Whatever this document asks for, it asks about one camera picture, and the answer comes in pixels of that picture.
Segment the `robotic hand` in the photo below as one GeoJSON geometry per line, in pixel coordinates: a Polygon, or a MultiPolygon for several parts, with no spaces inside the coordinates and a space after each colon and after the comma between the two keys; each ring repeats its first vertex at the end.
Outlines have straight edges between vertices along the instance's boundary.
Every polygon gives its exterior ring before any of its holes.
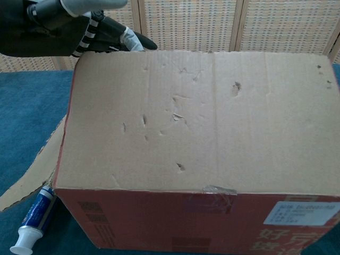
{"type": "Polygon", "coordinates": [[[0,0],[0,52],[15,57],[157,49],[147,37],[104,16],[126,0],[0,0]]]}

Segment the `cardboard piece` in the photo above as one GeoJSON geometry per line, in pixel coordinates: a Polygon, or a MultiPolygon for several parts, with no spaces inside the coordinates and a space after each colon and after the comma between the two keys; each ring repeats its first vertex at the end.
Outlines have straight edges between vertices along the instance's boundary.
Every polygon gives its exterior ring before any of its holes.
{"type": "Polygon", "coordinates": [[[52,181],[64,134],[65,117],[51,134],[26,173],[0,197],[0,211],[22,201],[52,181]]]}
{"type": "Polygon", "coordinates": [[[100,248],[298,254],[339,221],[339,99],[324,56],[86,53],[54,188],[100,248]]]}

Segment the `box lid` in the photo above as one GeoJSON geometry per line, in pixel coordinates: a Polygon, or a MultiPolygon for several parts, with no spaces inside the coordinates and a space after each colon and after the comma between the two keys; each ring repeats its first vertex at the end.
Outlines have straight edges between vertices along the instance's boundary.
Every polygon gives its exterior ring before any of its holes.
{"type": "Polygon", "coordinates": [[[326,56],[86,53],[54,185],[340,195],[339,112],[326,56]]]}

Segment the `teal carpet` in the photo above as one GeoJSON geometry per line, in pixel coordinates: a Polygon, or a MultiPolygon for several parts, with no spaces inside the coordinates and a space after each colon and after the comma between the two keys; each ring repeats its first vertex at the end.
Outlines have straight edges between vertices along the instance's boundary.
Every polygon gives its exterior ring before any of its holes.
{"type": "MultiPolygon", "coordinates": [[[[339,80],[340,65],[334,69],[339,80]]],[[[65,115],[71,79],[69,71],[0,73],[0,195],[27,170],[65,115]]],[[[0,214],[0,254],[11,254],[9,247],[16,242],[17,229],[33,200],[34,197],[27,199],[0,214]]],[[[99,250],[60,205],[33,254],[147,255],[157,252],[99,250]]],[[[340,224],[302,254],[340,255],[340,224]]]]}

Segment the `blue carpet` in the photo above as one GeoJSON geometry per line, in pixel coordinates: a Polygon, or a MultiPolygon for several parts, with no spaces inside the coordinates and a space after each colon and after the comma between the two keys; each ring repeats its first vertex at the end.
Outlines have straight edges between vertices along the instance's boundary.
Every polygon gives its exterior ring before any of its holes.
{"type": "MultiPolygon", "coordinates": [[[[334,69],[340,80],[340,65],[334,69]]],[[[70,71],[0,73],[0,195],[27,170],[65,115],[71,79],[70,71]]],[[[17,229],[33,200],[0,214],[0,254],[10,254],[9,247],[16,242],[17,229]]],[[[33,250],[34,255],[157,254],[95,248],[62,205],[33,250]]],[[[340,224],[302,254],[340,255],[340,224]]]]}

